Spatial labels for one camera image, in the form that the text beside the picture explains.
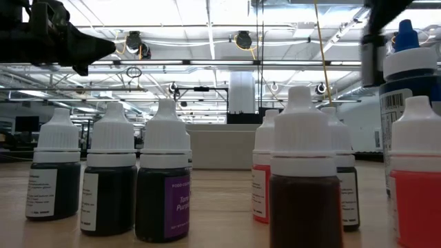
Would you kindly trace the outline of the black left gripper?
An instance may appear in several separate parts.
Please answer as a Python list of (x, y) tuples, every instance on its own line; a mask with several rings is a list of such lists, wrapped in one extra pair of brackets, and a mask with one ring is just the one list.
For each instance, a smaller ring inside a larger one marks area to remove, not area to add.
[(29, 21), (12, 13), (0, 13), (0, 48), (5, 49), (0, 63), (72, 64), (80, 76), (88, 75), (89, 64), (116, 50), (113, 41), (84, 34), (71, 23), (49, 35), (33, 35)]

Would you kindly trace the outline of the large blue-capped coloring bottle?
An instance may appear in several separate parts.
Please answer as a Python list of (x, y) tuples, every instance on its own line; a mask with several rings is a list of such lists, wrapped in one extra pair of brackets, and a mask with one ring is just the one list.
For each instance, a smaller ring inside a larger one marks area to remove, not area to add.
[(389, 152), (392, 124), (402, 116), (405, 99), (412, 96), (428, 96), (433, 111), (441, 116), (441, 75), (438, 74), (437, 62), (435, 50), (420, 45), (418, 33), (413, 29), (411, 20), (402, 20), (393, 39), (393, 52), (383, 61), (384, 83), (379, 89), (388, 196), (391, 195)]

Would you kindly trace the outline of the brown food coloring bottle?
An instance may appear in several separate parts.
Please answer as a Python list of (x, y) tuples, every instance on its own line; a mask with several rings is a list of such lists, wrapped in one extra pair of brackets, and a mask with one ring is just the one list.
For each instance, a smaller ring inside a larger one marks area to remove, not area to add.
[(334, 156), (327, 115), (308, 87), (291, 87), (287, 107), (274, 119), (270, 248), (343, 248)]

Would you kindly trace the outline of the purple label food coloring bottle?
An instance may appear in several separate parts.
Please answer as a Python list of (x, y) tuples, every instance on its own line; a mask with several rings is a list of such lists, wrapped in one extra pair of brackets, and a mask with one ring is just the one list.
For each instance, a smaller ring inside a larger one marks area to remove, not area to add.
[(175, 101), (159, 101), (145, 125), (137, 174), (135, 234), (144, 242), (172, 242), (189, 232), (189, 145)]

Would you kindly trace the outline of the dark blue food coloring bottle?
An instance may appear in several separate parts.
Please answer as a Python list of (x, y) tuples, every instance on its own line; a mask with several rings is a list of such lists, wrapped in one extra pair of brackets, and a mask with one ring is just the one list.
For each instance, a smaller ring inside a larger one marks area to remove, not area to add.
[(335, 107), (321, 109), (328, 116), (331, 144), (335, 151), (334, 163), (340, 180), (342, 223), (345, 232), (358, 231), (360, 209), (358, 200), (358, 173), (351, 144), (349, 128), (336, 116)]

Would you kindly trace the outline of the orange food coloring bottle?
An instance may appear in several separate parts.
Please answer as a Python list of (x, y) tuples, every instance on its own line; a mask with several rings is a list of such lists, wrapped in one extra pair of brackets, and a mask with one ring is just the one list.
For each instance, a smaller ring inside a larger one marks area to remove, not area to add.
[(269, 223), (269, 177), (271, 151), (274, 148), (274, 119), (279, 110), (267, 110), (256, 129), (252, 152), (252, 214), (254, 220)]

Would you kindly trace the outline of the coral red food coloring bottle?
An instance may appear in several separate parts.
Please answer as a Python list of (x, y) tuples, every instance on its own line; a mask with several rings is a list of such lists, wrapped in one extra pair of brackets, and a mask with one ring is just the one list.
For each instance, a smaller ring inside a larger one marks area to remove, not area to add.
[(441, 116), (427, 96), (405, 100), (389, 155), (397, 243), (441, 248)]

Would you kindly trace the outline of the grey plastic bin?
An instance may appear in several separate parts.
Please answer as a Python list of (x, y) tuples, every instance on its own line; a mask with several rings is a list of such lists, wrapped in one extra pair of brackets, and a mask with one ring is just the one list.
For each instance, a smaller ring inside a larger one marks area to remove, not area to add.
[(257, 124), (187, 124), (194, 169), (250, 170)]

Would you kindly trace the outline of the black computer monitor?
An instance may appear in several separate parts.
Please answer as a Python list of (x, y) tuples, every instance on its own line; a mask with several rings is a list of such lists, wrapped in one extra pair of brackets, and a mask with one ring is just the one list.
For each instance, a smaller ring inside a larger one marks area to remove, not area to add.
[(39, 116), (16, 116), (14, 130), (16, 132), (38, 132)]

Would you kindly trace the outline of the white building column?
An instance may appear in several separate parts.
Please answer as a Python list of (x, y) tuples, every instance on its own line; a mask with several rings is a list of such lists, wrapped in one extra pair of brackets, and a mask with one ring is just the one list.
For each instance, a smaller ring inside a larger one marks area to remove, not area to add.
[(251, 71), (233, 71), (229, 78), (229, 112), (254, 114), (255, 80)]

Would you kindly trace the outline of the black column base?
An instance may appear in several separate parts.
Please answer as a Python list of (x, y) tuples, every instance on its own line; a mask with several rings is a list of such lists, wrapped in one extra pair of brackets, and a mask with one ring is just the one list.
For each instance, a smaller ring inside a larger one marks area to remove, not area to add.
[(252, 113), (227, 114), (227, 124), (259, 124), (259, 115)]

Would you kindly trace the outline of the black gantry frame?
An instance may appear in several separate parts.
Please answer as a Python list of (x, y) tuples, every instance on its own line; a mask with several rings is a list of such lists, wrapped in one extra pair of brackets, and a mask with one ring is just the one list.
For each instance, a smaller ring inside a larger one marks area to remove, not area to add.
[(209, 99), (196, 99), (196, 100), (189, 100), (189, 99), (183, 99), (183, 96), (188, 92), (210, 92), (214, 91), (217, 93), (217, 95), (222, 99), (223, 102), (226, 104), (226, 110), (225, 112), (229, 113), (229, 89), (226, 87), (207, 87), (207, 86), (196, 86), (196, 87), (175, 87), (173, 90), (173, 99), (175, 102), (179, 102), (180, 100), (183, 100), (185, 102), (218, 102), (216, 99), (209, 100)]

